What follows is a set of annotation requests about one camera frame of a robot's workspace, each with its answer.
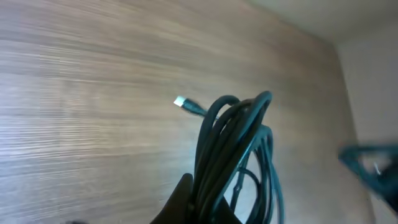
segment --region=cable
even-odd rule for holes
[[[389,158],[390,163],[375,174],[365,168],[362,160],[376,155]],[[398,214],[398,144],[346,146],[339,153],[339,160]]]
[[[194,102],[192,100],[176,100],[175,103],[185,110],[204,115],[198,137],[193,189],[188,206],[188,218],[192,222],[225,223],[225,217],[222,217],[221,213],[234,216],[245,175],[254,181],[257,194],[246,223],[270,223],[274,202],[278,204],[279,223],[284,222],[282,191],[271,162],[272,131],[261,124],[271,99],[272,95],[268,91],[262,92],[255,99],[244,101],[239,101],[235,96],[222,96],[207,112],[196,103],[191,105],[190,102]],[[217,119],[219,110],[227,104],[231,107]],[[256,156],[260,179],[246,169],[250,153]],[[227,203],[223,195],[238,172],[231,205],[225,208]],[[229,219],[239,223],[236,217]]]

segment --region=wood grain surface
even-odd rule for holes
[[[371,223],[333,46],[246,1],[2,0],[0,76],[0,223],[149,223],[193,170],[174,98],[264,90],[287,223]]]

